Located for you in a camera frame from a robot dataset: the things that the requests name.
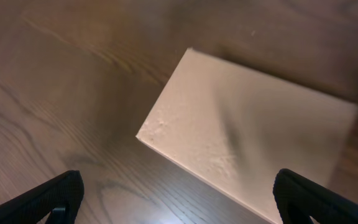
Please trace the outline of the cardboard box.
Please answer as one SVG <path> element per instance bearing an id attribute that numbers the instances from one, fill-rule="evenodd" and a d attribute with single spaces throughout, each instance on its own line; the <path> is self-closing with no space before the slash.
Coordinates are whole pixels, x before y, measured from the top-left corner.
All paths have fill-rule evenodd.
<path id="1" fill-rule="evenodd" d="M 280 223 L 276 174 L 327 185 L 357 115 L 354 103 L 188 49 L 137 138 Z"/>

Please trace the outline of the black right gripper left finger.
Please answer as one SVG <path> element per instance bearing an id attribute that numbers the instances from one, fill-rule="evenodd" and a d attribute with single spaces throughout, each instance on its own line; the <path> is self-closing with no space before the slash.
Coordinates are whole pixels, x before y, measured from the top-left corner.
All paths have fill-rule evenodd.
<path id="1" fill-rule="evenodd" d="M 74 224 L 84 197 L 78 170 L 68 170 L 0 205 L 0 223 Z"/>

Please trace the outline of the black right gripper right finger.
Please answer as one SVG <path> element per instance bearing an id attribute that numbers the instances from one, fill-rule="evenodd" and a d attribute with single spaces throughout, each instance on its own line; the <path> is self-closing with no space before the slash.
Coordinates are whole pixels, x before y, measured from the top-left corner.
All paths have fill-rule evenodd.
<path id="1" fill-rule="evenodd" d="M 279 171 L 273 195 L 283 224 L 358 224 L 358 204 L 292 170 Z"/>

